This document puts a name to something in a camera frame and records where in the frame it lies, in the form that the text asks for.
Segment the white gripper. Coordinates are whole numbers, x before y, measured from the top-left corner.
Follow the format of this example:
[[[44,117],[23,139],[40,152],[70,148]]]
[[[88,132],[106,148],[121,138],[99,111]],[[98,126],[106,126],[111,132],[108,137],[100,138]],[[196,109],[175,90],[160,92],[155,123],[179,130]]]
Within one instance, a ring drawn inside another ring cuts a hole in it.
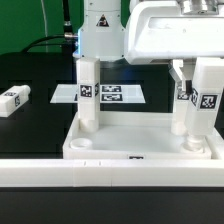
[[[183,59],[224,57],[224,0],[192,13],[184,13],[181,0],[132,0],[130,9],[125,59],[130,64],[171,60],[169,73],[182,93],[192,93],[193,77],[193,64]]]

